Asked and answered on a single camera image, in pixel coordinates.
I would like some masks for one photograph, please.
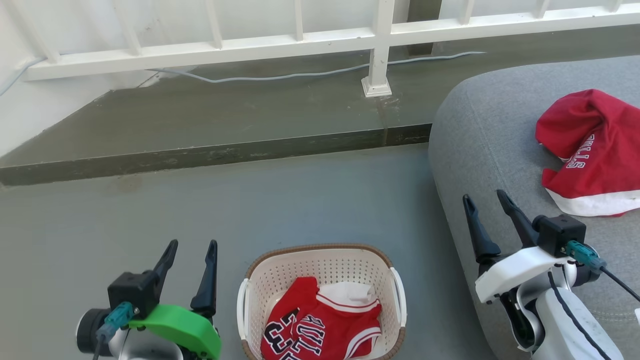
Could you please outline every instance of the teal connector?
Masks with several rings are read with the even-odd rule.
[[[598,254],[575,240],[569,241],[564,248],[564,253],[567,256],[576,259],[579,263],[585,264],[590,267],[596,274],[602,272],[600,268],[607,266],[607,262],[604,259],[598,257]]]
[[[135,316],[133,305],[126,301],[121,303],[104,319],[104,324],[95,332],[96,337],[98,337],[99,341],[108,343],[113,339],[116,331],[127,325],[133,319],[133,316]]]

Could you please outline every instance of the white metal railing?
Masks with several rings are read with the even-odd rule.
[[[471,16],[475,0],[465,0],[458,19],[394,24],[394,0],[377,0],[371,28],[305,33],[301,0],[293,0],[296,17],[293,36],[225,40],[214,1],[206,0],[212,42],[143,47],[123,11],[125,0],[113,0],[128,49],[61,55],[42,36],[22,0],[12,1],[25,24],[24,31],[35,39],[35,45],[48,57],[47,61],[28,69],[27,80],[369,49],[369,75],[362,80],[368,97],[391,94],[386,76],[390,46],[640,23],[640,3],[623,4],[623,0],[609,0],[609,6],[564,10],[547,10],[551,0],[538,0],[535,9],[529,13],[478,17]]]

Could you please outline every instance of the basket handle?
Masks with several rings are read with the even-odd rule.
[[[236,304],[236,320],[238,321],[238,334],[240,334],[241,340],[246,340],[246,329],[244,328],[244,297],[246,295],[246,289],[249,284],[249,279],[245,279],[240,284],[240,290],[238,290],[238,300]]]
[[[395,270],[395,268],[390,267],[389,270],[391,270],[391,274],[394,276],[394,282],[396,283],[396,290],[398,293],[398,301],[400,301],[400,327],[405,327],[407,313],[404,286],[402,284],[402,279],[400,279],[400,274]]]

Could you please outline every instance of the red clothing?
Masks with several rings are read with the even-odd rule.
[[[542,185],[571,215],[640,208],[640,109],[599,90],[569,94],[538,120],[536,139],[566,163]]]
[[[316,278],[297,278],[269,315],[260,344],[264,359],[343,360],[368,355],[381,333],[382,306],[377,299],[345,294],[362,286],[366,285],[342,283],[320,290]]]

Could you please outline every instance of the green bracket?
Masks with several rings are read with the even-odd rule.
[[[192,351],[202,359],[220,358],[222,341],[204,317],[177,305],[158,304],[144,320],[133,319],[130,328],[146,327],[154,334]]]

